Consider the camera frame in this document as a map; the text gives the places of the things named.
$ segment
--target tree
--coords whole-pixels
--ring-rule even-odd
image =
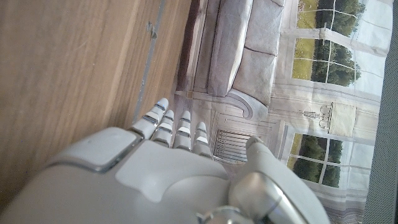
[[[304,134],[299,155],[323,160],[325,158],[325,150],[319,145],[318,139],[322,138]],[[305,159],[297,159],[293,166],[293,171],[302,179],[318,182],[322,171],[322,164]]]
[[[323,40],[315,41],[315,52],[313,59],[314,60],[328,60],[329,58],[325,58],[325,55],[329,56],[330,49],[330,61],[338,64],[345,65],[347,67],[336,65],[334,63],[329,64],[329,75],[328,75],[328,83],[341,85],[341,86],[349,86],[350,84],[355,82],[355,79],[361,77],[360,67],[359,65],[355,65],[353,59],[353,54],[346,47],[341,46],[336,43],[332,43],[330,45],[329,40],[325,41],[323,44]],[[328,72],[328,63],[326,62],[313,62],[312,63],[312,75],[311,81],[315,82],[325,82],[326,75]]]
[[[303,135],[302,145],[299,155],[312,159],[324,160],[327,139],[315,136]],[[343,150],[342,141],[330,140],[328,161],[340,163],[341,152]],[[308,161],[305,159],[297,159],[294,164],[293,171],[300,178],[312,182],[318,182],[322,171],[323,164]],[[326,166],[322,184],[338,187],[340,181],[340,167]]]
[[[333,9],[333,1],[319,0],[318,9]],[[359,3],[358,0],[336,0],[335,10],[338,12],[335,12],[335,19],[333,20],[333,27],[331,29],[333,31],[339,32],[340,34],[349,36],[353,31],[356,31],[358,26],[357,18],[361,17],[365,10],[365,5]],[[317,21],[317,28],[324,27],[325,23],[326,27],[330,28],[332,18],[332,11],[317,11],[315,17]]]

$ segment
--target window frame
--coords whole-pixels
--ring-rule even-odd
[[[296,44],[297,44],[297,39],[313,39],[313,38],[300,38],[300,37],[297,37],[295,40],[294,40],[294,49],[295,49],[295,47],[296,47]],[[294,68],[294,62],[295,62],[295,60],[309,60],[309,61],[312,61],[312,62],[322,62],[322,63],[327,63],[328,64],[328,67],[327,67],[327,71],[326,71],[326,78],[325,78],[325,82],[316,82],[316,81],[312,81],[312,80],[304,80],[304,79],[301,79],[301,78],[294,78],[293,77],[293,72],[292,72],[292,79],[294,79],[294,80],[304,80],[304,81],[310,81],[310,82],[316,82],[316,83],[325,83],[325,84],[332,84],[332,85],[337,85],[337,84],[333,84],[333,83],[328,83],[328,77],[329,77],[329,69],[330,69],[330,65],[338,65],[338,66],[342,66],[342,67],[345,67],[345,68],[348,68],[348,69],[351,69],[351,70],[353,70],[354,71],[354,87],[353,88],[350,88],[350,87],[348,87],[348,86],[342,86],[342,85],[338,85],[338,86],[342,86],[342,87],[344,87],[344,88],[348,88],[348,89],[352,89],[352,90],[357,90],[356,89],[356,73],[357,73],[357,69],[356,69],[356,57],[355,57],[355,50],[354,49],[351,49],[351,48],[349,48],[349,47],[346,47],[346,46],[344,46],[344,45],[341,45],[341,46],[343,46],[343,47],[345,47],[345,48],[347,48],[348,50],[350,50],[351,51],[351,53],[353,54],[353,62],[354,62],[354,68],[351,68],[351,67],[349,67],[349,66],[346,66],[346,65],[343,65],[343,64],[340,64],[340,63],[336,63],[336,62],[332,62],[331,61],[331,48],[332,48],[332,45],[333,44],[338,44],[338,43],[336,43],[336,42],[334,42],[334,41],[332,41],[332,40],[328,40],[328,39],[313,39],[313,40],[324,40],[324,41],[329,41],[329,58],[328,58],[328,60],[326,61],[326,60],[317,60],[317,59],[313,59],[313,58],[296,58],[296,57],[293,57],[293,65],[292,65],[292,71],[293,71],[293,68]]]
[[[299,156],[299,155],[292,155],[290,154],[290,150],[292,148],[293,145],[293,139],[294,139],[294,135],[295,133],[298,134],[306,134],[306,135],[311,135],[311,136],[315,136],[315,137],[319,137],[319,138],[326,138],[328,140],[327,143],[327,147],[326,147],[326,153],[325,153],[325,158],[323,161],[320,161],[318,159],[312,159],[312,158],[307,158],[307,157],[303,157],[303,156]],[[366,196],[368,190],[364,190],[364,189],[351,189],[349,187],[347,187],[346,189],[340,189],[340,188],[336,188],[336,187],[330,187],[327,185],[323,185],[322,184],[322,180],[323,180],[323,175],[325,174],[325,169],[327,165],[331,165],[331,166],[339,166],[339,167],[354,167],[354,168],[359,168],[359,169],[363,169],[363,170],[371,170],[371,168],[366,168],[366,167],[358,167],[358,166],[351,166],[349,164],[336,164],[334,162],[328,162],[328,150],[329,150],[329,142],[330,139],[334,139],[334,140],[338,140],[338,141],[348,141],[348,142],[352,142],[352,143],[357,143],[357,144],[365,144],[365,145],[369,145],[369,146],[374,146],[374,141],[371,140],[367,140],[367,139],[359,139],[359,138],[347,138],[347,137],[343,137],[343,136],[335,136],[332,134],[328,134],[326,132],[322,132],[322,131],[314,131],[311,129],[302,129],[302,128],[295,128],[293,126],[287,126],[286,128],[286,132],[285,132],[285,144],[282,148],[282,155],[280,157],[280,161],[286,166],[287,162],[289,160],[289,157],[296,157],[296,158],[300,158],[300,159],[305,159],[308,161],[312,161],[312,162],[317,162],[317,163],[321,163],[323,164],[322,167],[322,172],[321,172],[321,176],[318,180],[317,183],[309,181],[309,180],[303,180],[309,187],[311,187],[312,189],[317,189],[317,191],[319,192],[323,192],[323,193],[329,193],[330,191],[334,192],[334,194],[336,195],[346,195],[347,191],[352,192],[353,195],[356,195],[356,193],[358,193],[359,196]]]
[[[346,13],[346,12],[341,12],[341,11],[336,10],[336,0],[334,0],[334,2],[333,2],[333,9],[314,9],[314,10],[309,10],[309,11],[299,11],[299,4],[300,4],[300,0],[297,0],[297,10],[296,10],[296,17],[295,17],[296,18],[295,26],[296,26],[297,29],[329,29],[329,30],[331,30],[333,32],[336,32],[336,33],[340,34],[339,32],[333,30],[333,23],[335,21],[336,12],[340,13],[340,14],[344,14],[346,16],[352,16],[352,17],[355,18],[356,22],[358,22],[358,19],[362,19],[361,16],[358,17],[358,16],[355,16],[355,15],[352,15],[352,14],[349,14],[349,13]],[[326,28],[326,27],[298,28],[297,27],[297,24],[299,22],[299,19],[298,19],[299,14],[307,13],[307,12],[317,12],[317,11],[331,11],[333,13],[333,15],[331,17],[331,21],[330,21],[330,28]]]
[[[325,83],[323,82],[315,82],[311,80],[302,80],[298,78],[292,78],[292,70],[293,70],[293,64],[294,64],[294,50],[292,54],[289,53],[289,48],[295,48],[295,42],[297,38],[301,39],[325,39],[329,40],[331,42],[334,42],[336,44],[342,45],[346,48],[351,49],[353,54],[355,54],[356,51],[360,52],[366,52],[369,54],[373,54],[375,56],[379,57],[385,57],[388,53],[388,50],[383,50],[383,49],[377,49],[378,51],[374,51],[374,47],[370,47],[365,45],[364,43],[357,42],[354,39],[354,35],[350,36],[345,36],[343,34],[340,34],[337,31],[333,31],[332,28],[333,26],[327,29],[325,28],[315,28],[315,29],[304,29],[304,28],[297,28],[297,21],[298,21],[298,14],[303,13],[303,12],[312,12],[312,11],[333,11],[333,17],[335,16],[335,13],[341,13],[341,14],[346,14],[349,16],[353,16],[361,21],[365,21],[363,19],[363,14],[360,16],[355,16],[346,12],[341,12],[337,11],[335,9],[335,6],[333,6],[333,9],[315,9],[315,10],[309,10],[309,11],[299,11],[299,2],[300,0],[293,0],[291,2],[287,2],[286,8],[289,9],[291,14],[284,16],[284,19],[286,20],[286,23],[282,24],[282,33],[281,33],[281,39],[280,39],[280,46],[284,42],[285,47],[280,47],[279,48],[279,58],[277,63],[279,66],[282,66],[281,68],[278,68],[275,70],[275,78],[274,78],[274,84],[277,85],[297,85],[299,87],[305,87],[305,88],[311,88],[313,90],[320,90],[320,91],[327,91],[329,94],[332,95],[341,95],[345,94],[346,97],[351,98],[352,96],[354,98],[360,98],[365,101],[371,100],[373,101],[372,104],[379,105],[379,102],[381,100],[381,96],[378,95],[377,93],[371,93],[371,92],[366,92],[363,90],[356,89],[355,84],[353,86],[340,86],[336,84],[328,85],[331,83],[327,83],[327,79],[325,79]],[[357,69],[354,67],[354,75],[356,79],[356,72]]]

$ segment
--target grass field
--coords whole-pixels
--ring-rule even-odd
[[[293,154],[293,155],[299,154],[302,139],[303,139],[302,134],[297,134],[297,133],[294,134],[293,145],[292,145],[292,149],[290,150],[291,154]],[[296,158],[290,157],[289,160],[287,161],[287,167],[292,170],[296,160],[297,160]]]
[[[299,11],[316,10],[318,7],[317,0],[300,0],[298,3]],[[297,14],[297,28],[314,29],[316,26],[315,11],[300,12]],[[315,50],[315,41],[313,39],[296,39],[295,58],[313,58]],[[312,61],[294,60],[292,78],[302,80],[311,80]]]

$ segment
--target wood grain surface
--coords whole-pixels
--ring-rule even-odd
[[[0,1],[0,211],[70,143],[131,124],[161,2]],[[140,116],[172,94],[189,8],[165,1]]]

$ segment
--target sofa cushion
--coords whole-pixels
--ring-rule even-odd
[[[245,46],[277,55],[283,7],[271,0],[253,0]]]
[[[211,57],[208,93],[226,96],[241,63],[252,0],[221,1]]]
[[[274,81],[275,61],[273,55],[244,49],[233,88],[268,106]]]

